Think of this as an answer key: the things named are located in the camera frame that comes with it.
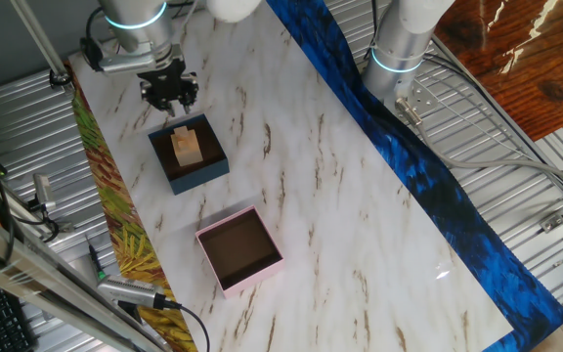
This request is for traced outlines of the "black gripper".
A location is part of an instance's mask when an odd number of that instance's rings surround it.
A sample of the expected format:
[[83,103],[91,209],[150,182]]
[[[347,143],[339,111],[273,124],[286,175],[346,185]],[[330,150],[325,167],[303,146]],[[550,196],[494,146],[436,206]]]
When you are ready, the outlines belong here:
[[197,75],[195,72],[183,74],[186,65],[181,60],[174,60],[163,69],[138,73],[141,83],[141,97],[157,110],[174,116],[172,104],[166,98],[179,98],[184,108],[195,104],[198,92]]

